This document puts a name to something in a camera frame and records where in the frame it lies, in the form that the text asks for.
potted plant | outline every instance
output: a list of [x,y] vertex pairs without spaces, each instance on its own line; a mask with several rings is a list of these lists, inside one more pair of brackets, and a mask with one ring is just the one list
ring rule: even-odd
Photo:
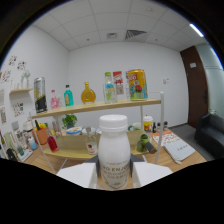
[[75,126],[76,122],[77,122],[77,117],[74,114],[66,114],[65,118],[62,118],[62,122],[63,122],[63,129],[69,129]]

ceiling light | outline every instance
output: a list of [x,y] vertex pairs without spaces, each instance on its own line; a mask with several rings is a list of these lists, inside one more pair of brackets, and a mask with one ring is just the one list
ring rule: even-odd
[[198,35],[199,35],[200,37],[203,37],[203,36],[204,36],[204,35],[198,30],[198,28],[197,28],[195,25],[190,24],[190,26],[191,26],[191,28],[193,28],[193,29],[198,33]]
[[117,34],[116,33],[108,33],[107,34],[107,39],[114,39],[117,38]]

small plant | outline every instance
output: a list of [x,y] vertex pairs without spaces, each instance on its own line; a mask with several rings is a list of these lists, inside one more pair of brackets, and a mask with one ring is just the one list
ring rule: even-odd
[[75,124],[77,123],[77,117],[74,114],[66,114],[65,118],[62,118],[62,122],[64,127],[62,127],[63,129],[67,129],[67,125],[73,125],[73,127],[75,126]]

pen holder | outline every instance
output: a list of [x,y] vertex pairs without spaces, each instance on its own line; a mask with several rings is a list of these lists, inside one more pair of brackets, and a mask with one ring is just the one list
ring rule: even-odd
[[[48,129],[48,127],[43,128],[43,129],[36,132],[37,137],[38,137],[41,145],[45,145],[47,143],[47,138],[48,138],[48,135],[47,135],[47,132],[46,132],[47,129]],[[36,139],[36,136],[35,136],[34,132],[33,132],[33,136],[34,136],[35,141],[37,142],[37,139]]]

wooden shelf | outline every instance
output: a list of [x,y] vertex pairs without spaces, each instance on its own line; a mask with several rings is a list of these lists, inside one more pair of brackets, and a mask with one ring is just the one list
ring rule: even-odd
[[[136,130],[127,132],[127,136],[131,146],[131,153],[133,155],[144,155],[148,152],[138,152],[136,150],[136,145],[140,136],[144,134],[144,130]],[[57,152],[51,152],[50,148],[46,148],[44,153],[47,155],[54,155],[58,157],[68,158],[68,159],[77,159],[77,160],[88,160],[94,157],[95,155],[89,155],[87,153],[86,144],[85,144],[86,135],[79,136],[62,136],[57,138],[57,145],[59,150]],[[99,143],[100,135],[95,135],[97,143]]]
[[118,100],[117,103],[113,104],[106,104],[103,102],[96,102],[92,104],[80,104],[71,107],[60,107],[55,110],[48,110],[42,113],[38,113],[32,116],[33,119],[42,118],[42,117],[49,117],[49,116],[59,116],[64,114],[73,114],[73,113],[80,113],[80,112],[89,112],[89,111],[96,111],[96,110],[107,110],[107,109],[115,109],[121,107],[135,107],[135,106],[144,106],[144,105],[153,105],[153,104],[161,104],[161,100],[157,99],[147,99],[147,100],[127,100],[122,99]]
[[31,91],[31,90],[33,90],[33,88],[27,88],[27,89],[14,89],[14,90],[12,90],[12,91],[9,93],[9,95],[11,95],[11,94],[16,94],[16,93],[25,93],[25,92],[29,92],[29,91]]

